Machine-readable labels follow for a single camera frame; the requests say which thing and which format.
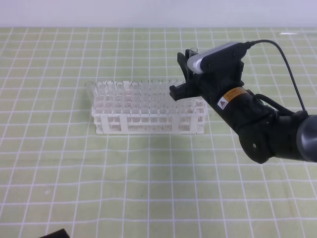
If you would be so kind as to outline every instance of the black cable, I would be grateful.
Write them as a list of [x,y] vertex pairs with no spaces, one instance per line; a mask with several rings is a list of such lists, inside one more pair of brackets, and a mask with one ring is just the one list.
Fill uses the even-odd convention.
[[285,116],[290,116],[290,115],[294,114],[291,110],[288,110],[287,108],[283,107],[282,105],[280,105],[276,101],[273,101],[271,98],[269,98],[263,94],[256,94],[254,97],[257,99],[260,99],[263,102],[266,102],[267,104],[274,107],[275,109],[277,109],[280,113],[282,113]]
[[282,57],[283,57],[283,60],[284,60],[284,62],[285,62],[285,64],[286,64],[286,67],[287,67],[287,70],[288,70],[288,72],[289,72],[289,75],[291,76],[291,80],[292,80],[292,82],[293,82],[293,85],[294,85],[294,88],[295,88],[297,97],[298,97],[298,99],[299,99],[299,102],[300,102],[300,104],[301,104],[301,106],[302,106],[302,109],[303,109],[303,111],[306,111],[305,106],[304,106],[304,103],[303,103],[303,100],[302,100],[302,97],[301,97],[301,95],[300,95],[300,93],[299,93],[299,91],[298,91],[298,88],[297,88],[297,86],[296,86],[296,82],[295,82],[295,79],[294,79],[292,70],[291,70],[291,68],[290,68],[290,66],[289,66],[289,64],[288,64],[288,61],[287,61],[287,59],[286,59],[286,57],[285,57],[285,54],[284,54],[283,50],[281,49],[281,47],[280,47],[276,42],[270,41],[270,40],[258,40],[258,41],[246,42],[246,44],[249,45],[248,48],[250,48],[251,46],[253,46],[253,45],[255,45],[255,44],[258,44],[258,43],[270,43],[270,44],[272,44],[272,45],[275,45],[275,47],[277,47],[278,51],[281,53],[281,55],[282,55]]

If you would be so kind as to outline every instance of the grid mat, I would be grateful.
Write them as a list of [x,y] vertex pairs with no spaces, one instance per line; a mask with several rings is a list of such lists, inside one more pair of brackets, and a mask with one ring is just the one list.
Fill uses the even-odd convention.
[[[317,114],[316,28],[0,28],[0,236],[316,237],[317,165],[255,164],[210,108],[203,135],[96,135],[85,82],[183,80],[177,52],[255,39]],[[300,109],[276,48],[243,61],[246,88]]]

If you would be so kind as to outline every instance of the white test tube rack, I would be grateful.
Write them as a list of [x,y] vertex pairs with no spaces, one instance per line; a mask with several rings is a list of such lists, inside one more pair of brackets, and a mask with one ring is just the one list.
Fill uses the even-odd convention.
[[169,95],[170,85],[177,81],[86,83],[96,133],[204,133],[206,102],[201,97],[175,102]]

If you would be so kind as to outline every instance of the label sticker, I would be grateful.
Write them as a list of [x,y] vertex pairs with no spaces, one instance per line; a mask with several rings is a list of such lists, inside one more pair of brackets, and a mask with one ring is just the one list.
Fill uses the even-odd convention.
[[231,89],[222,98],[220,98],[218,106],[223,110],[232,99],[243,93],[248,92],[242,87]]
[[228,101],[224,99],[224,97],[220,98],[219,102],[218,102],[218,106],[221,109],[224,109],[228,104]]

